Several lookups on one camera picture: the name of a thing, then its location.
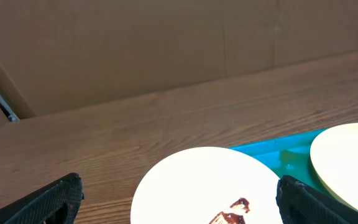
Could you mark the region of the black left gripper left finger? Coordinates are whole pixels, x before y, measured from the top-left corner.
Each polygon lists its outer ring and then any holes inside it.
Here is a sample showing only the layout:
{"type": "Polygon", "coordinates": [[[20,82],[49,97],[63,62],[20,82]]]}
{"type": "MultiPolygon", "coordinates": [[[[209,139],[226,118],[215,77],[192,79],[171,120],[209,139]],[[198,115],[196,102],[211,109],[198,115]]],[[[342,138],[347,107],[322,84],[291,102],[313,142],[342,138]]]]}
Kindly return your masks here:
{"type": "Polygon", "coordinates": [[[81,177],[69,173],[0,208],[0,224],[73,223],[83,199],[81,177]]]}

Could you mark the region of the white plate with sauce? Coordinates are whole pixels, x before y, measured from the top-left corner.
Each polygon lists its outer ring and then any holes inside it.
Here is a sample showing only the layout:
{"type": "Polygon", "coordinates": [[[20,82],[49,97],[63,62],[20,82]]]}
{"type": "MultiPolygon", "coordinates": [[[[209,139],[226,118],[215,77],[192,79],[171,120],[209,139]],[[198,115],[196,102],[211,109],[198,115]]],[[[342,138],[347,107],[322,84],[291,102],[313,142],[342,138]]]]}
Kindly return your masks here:
{"type": "Polygon", "coordinates": [[[222,147],[196,147],[158,162],[139,183],[131,223],[281,223],[278,176],[257,159],[222,147]]]}

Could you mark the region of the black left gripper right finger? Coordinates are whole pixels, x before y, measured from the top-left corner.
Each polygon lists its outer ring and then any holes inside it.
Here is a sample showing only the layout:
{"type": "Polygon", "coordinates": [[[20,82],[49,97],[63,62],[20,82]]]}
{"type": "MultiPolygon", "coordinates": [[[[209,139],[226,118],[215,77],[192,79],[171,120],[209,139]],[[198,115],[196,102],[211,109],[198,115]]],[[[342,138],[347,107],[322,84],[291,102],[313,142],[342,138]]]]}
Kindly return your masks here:
{"type": "Polygon", "coordinates": [[[284,224],[358,224],[358,212],[284,175],[278,181],[276,202],[284,224]]]}

